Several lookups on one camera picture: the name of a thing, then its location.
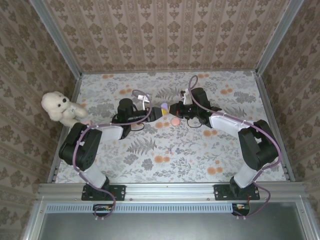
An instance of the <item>plush toy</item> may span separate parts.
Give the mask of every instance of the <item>plush toy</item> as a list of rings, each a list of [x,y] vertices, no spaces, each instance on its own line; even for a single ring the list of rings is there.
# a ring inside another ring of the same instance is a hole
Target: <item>plush toy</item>
[[[42,97],[41,105],[53,121],[60,121],[63,125],[72,128],[79,121],[75,117],[85,118],[87,110],[70,100],[58,91],[48,92]]]

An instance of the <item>aluminum frame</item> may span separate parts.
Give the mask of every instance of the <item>aluminum frame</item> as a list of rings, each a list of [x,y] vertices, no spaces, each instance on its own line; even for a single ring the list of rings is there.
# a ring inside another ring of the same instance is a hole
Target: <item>aluminum frame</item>
[[[288,6],[282,15],[274,33],[266,46],[260,61],[258,62],[256,69],[259,74],[263,74],[266,70],[268,63],[270,62],[272,56],[275,54],[279,44],[287,33],[288,28],[293,22],[295,16],[297,15],[304,0],[292,0],[288,3]]]
[[[295,181],[296,179],[294,176],[294,172],[292,171],[292,168],[291,168],[291,165],[289,162],[289,158],[288,158],[288,155],[287,155],[287,152],[285,149],[285,145],[284,145],[284,142],[282,141],[282,137],[281,137],[278,125],[277,125],[277,121],[276,121],[274,112],[271,107],[270,100],[268,98],[268,94],[267,94],[267,90],[266,90],[264,81],[262,79],[261,74],[259,74],[259,75],[256,74],[254,76],[254,78],[255,78],[255,82],[258,87],[259,93],[260,93],[261,101],[262,101],[262,104],[263,104],[263,107],[265,110],[266,117],[268,119],[268,123],[271,128],[271,131],[273,132],[275,140],[277,141],[277,143],[281,149],[281,153],[282,153],[282,163],[281,164],[282,164],[282,167],[284,170],[284,174],[288,175],[288,179],[290,181]]]
[[[76,81],[75,86],[74,86],[74,90],[72,93],[72,97],[71,97],[71,102],[75,103],[77,102],[78,96],[79,96],[79,92],[80,92],[80,87],[81,87],[81,83],[82,83],[82,79],[80,78],[79,80]],[[68,133],[69,133],[69,127],[67,126],[63,126],[62,131],[61,131],[61,135],[59,138],[59,142],[58,145],[56,146],[56,150],[55,150],[55,154],[53,157],[53,161],[52,161],[52,165],[51,165],[51,169],[50,169],[50,173],[47,179],[47,183],[52,183],[55,181],[55,176],[58,174],[58,170],[59,170],[59,165],[60,165],[60,158],[59,158],[59,150],[60,147],[62,146],[62,144],[64,143]]]
[[[42,0],[30,0],[35,11],[39,15],[41,21],[43,22],[45,28],[52,37],[55,45],[58,47],[59,52],[63,56],[66,64],[68,64],[71,72],[73,73],[75,79],[79,80],[81,78],[81,67],[74,58],[71,49],[69,48],[64,35],[60,32],[57,27],[53,17],[50,14],[50,11],[47,9],[44,1]]]
[[[208,183],[121,183],[126,185],[125,203],[243,203],[245,201],[216,201],[214,185],[221,182]],[[261,187],[271,192],[270,202],[296,203],[304,233],[308,240],[319,239],[319,229],[310,208],[308,195],[302,182],[272,181],[259,182]],[[93,203],[82,201],[81,195],[84,183],[40,184],[38,196],[33,207],[26,229],[24,240],[37,240],[44,221],[47,204],[49,203]],[[263,203],[268,194],[260,191],[260,200],[253,203]],[[110,201],[94,201],[95,204],[108,204]]]

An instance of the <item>work surface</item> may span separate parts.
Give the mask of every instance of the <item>work surface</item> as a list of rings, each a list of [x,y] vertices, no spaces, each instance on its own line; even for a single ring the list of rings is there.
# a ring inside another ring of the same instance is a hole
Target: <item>work surface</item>
[[[193,75],[198,75],[196,87],[204,88],[211,106],[244,120],[267,121],[252,71],[83,75],[77,102],[88,110],[89,116],[82,120],[109,123],[123,98],[131,98],[142,109],[142,103],[132,96],[133,89],[150,94],[155,107],[177,103],[180,90],[188,87]],[[123,140],[100,143],[96,163],[111,183],[228,182],[240,169],[244,160],[236,138],[207,126],[190,128],[185,119],[179,126],[172,126],[173,117],[167,114],[146,123],[142,131],[130,132]],[[189,124],[199,126],[196,118]],[[281,166],[267,170],[259,178],[284,180]],[[82,182],[73,167],[61,161],[56,183]]]

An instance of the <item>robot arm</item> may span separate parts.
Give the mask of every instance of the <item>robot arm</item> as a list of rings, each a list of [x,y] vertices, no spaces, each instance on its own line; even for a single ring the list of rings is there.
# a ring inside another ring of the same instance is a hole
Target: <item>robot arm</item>
[[[113,116],[113,124],[124,124],[133,123],[141,120],[147,115],[148,110],[145,108],[145,103],[149,103],[145,96],[138,95],[138,100],[142,101],[142,110],[138,110],[133,101],[129,98],[123,98],[119,101],[119,106],[117,108],[117,114]],[[146,122],[153,122],[163,116],[162,110],[159,107],[152,107],[151,114],[146,119]],[[124,139],[131,131],[131,125],[126,125],[121,127],[123,129],[121,137],[119,139]]]
[[[231,187],[234,188],[233,192],[237,191],[238,187],[244,189],[249,186],[259,171],[278,157],[276,147],[254,128],[215,114],[209,118],[209,121],[212,128],[224,131],[239,139],[244,164],[230,181]],[[252,124],[274,138],[266,121],[259,120],[252,122]]]
[[[201,106],[215,112],[222,110],[218,107],[211,107],[203,88],[194,88],[191,90],[191,93]],[[239,139],[244,164],[239,172],[230,180],[230,190],[234,196],[238,196],[242,191],[241,189],[245,189],[253,183],[255,177],[263,167],[269,165],[278,157],[276,147],[267,137],[257,132],[253,127],[234,121],[224,115],[205,111],[197,104],[193,102],[190,103],[190,94],[187,89],[182,91],[181,95],[183,96],[181,98],[183,102],[179,101],[171,105],[169,108],[171,114],[182,119],[192,119],[196,117],[201,124],[209,128],[224,131]],[[252,124],[264,130],[275,139],[267,122],[259,120],[252,122]]]
[[[81,133],[87,128],[82,123],[76,123],[66,137],[59,150],[59,157],[68,165],[72,165],[72,158],[77,140]],[[89,130],[80,143],[76,154],[76,166],[82,175],[99,189],[108,190],[109,179],[98,168],[95,163],[99,144],[110,140],[119,140],[123,134],[120,126],[109,126]]]

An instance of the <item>purple cable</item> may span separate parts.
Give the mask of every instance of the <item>purple cable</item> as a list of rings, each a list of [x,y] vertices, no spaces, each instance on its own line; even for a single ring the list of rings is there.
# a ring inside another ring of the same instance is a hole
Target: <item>purple cable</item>
[[[238,212],[238,211],[236,211],[236,210],[233,210],[234,213],[238,214],[239,216],[243,217],[244,219],[245,219],[245,218],[253,217],[253,216],[256,215],[257,213],[259,213],[259,212],[268,204],[268,202],[269,202],[269,200],[270,200],[270,198],[271,198],[271,192],[270,192],[268,189],[266,189],[266,188],[258,185],[256,182],[253,182],[253,184],[254,184],[257,188],[266,191],[266,192],[268,193],[268,197],[267,197],[267,199],[265,200],[265,202],[262,204],[262,206],[261,206],[257,211],[255,211],[254,213],[251,213],[251,214],[249,214],[249,215],[247,215],[247,216],[243,216],[240,212]]]
[[[72,165],[73,165],[73,168],[74,170],[79,174],[79,176],[92,188],[94,188],[95,190],[98,190],[98,191],[101,191],[101,192],[104,192],[108,195],[110,195],[112,197],[112,200],[113,200],[113,205],[112,205],[112,209],[110,210],[110,212],[104,216],[104,218],[107,218],[110,216],[110,214],[114,211],[115,207],[116,207],[116,198],[114,195],[111,194],[111,192],[107,191],[107,190],[104,190],[104,189],[101,189],[101,188],[98,188],[96,186],[94,186],[93,184],[91,184],[87,179],[86,177],[81,173],[80,169],[77,167],[76,165],[76,156],[77,156],[77,151],[79,149],[79,146],[80,146],[80,143],[82,141],[82,139],[84,138],[84,136],[86,135],[86,133],[90,130],[90,129],[94,129],[94,128],[104,128],[104,127],[110,127],[110,126],[127,126],[127,125],[132,125],[132,124],[138,124],[138,123],[141,123],[143,122],[144,120],[146,120],[149,115],[151,114],[151,111],[152,111],[152,107],[151,107],[151,98],[146,94],[144,93],[143,91],[140,91],[140,90],[137,90],[137,89],[134,89],[132,90],[132,95],[134,97],[138,97],[138,95],[144,95],[147,97],[147,99],[149,100],[149,110],[146,114],[145,117],[143,117],[142,119],[138,120],[138,121],[134,121],[134,122],[127,122],[127,123],[105,123],[105,124],[99,124],[99,125],[91,125],[91,126],[88,126],[84,131],[83,133],[80,135],[78,141],[76,142],[76,145],[75,145],[75,148],[74,148],[74,151],[73,151],[73,156],[72,156]]]
[[[194,83],[194,85],[191,87],[191,82],[192,82],[192,80],[193,80],[194,78],[195,78],[195,83]],[[278,153],[278,160],[277,160],[275,163],[271,164],[271,165],[268,165],[268,166],[263,167],[263,168],[259,171],[259,173],[258,173],[258,174],[253,178],[253,180],[252,180],[252,181],[253,181],[253,184],[254,184],[256,187],[258,187],[258,188],[266,191],[266,192],[269,194],[269,196],[268,196],[267,200],[264,202],[264,204],[263,204],[256,212],[254,212],[254,213],[252,213],[252,214],[250,214],[250,215],[248,215],[248,216],[246,216],[246,217],[254,216],[254,215],[256,215],[257,213],[259,213],[259,212],[267,205],[267,203],[269,202],[270,197],[271,197],[271,193],[270,193],[267,189],[265,189],[264,187],[261,187],[261,186],[257,185],[257,184],[255,183],[255,180],[257,180],[257,178],[262,174],[262,172],[263,172],[264,170],[273,168],[274,166],[278,165],[278,164],[281,162],[281,160],[282,160],[281,149],[280,149],[278,143],[277,143],[267,132],[265,132],[264,130],[258,128],[257,126],[251,124],[250,122],[241,120],[241,119],[239,119],[239,118],[237,118],[237,117],[230,116],[230,115],[225,114],[225,113],[213,111],[213,110],[211,110],[211,109],[208,109],[208,108],[202,106],[200,103],[198,103],[197,100],[194,98],[194,96],[193,96],[192,93],[191,93],[191,90],[196,86],[197,83],[198,83],[198,76],[197,76],[197,75],[194,75],[194,76],[191,77],[191,79],[190,79],[190,81],[189,81],[189,84],[188,84],[188,91],[189,91],[190,97],[191,97],[192,101],[195,102],[195,104],[197,104],[200,108],[202,108],[202,109],[204,109],[204,110],[206,110],[206,111],[209,111],[209,112],[211,112],[211,113],[213,113],[213,114],[220,115],[220,116],[222,116],[222,117],[232,119],[232,120],[234,120],[234,121],[237,121],[238,123],[245,124],[245,125],[248,125],[248,126],[254,128],[254,129],[257,130],[258,132],[260,132],[260,133],[262,133],[263,135],[265,135],[265,136],[273,143],[273,145],[274,145],[275,148],[276,148],[276,151],[277,151],[277,153]]]

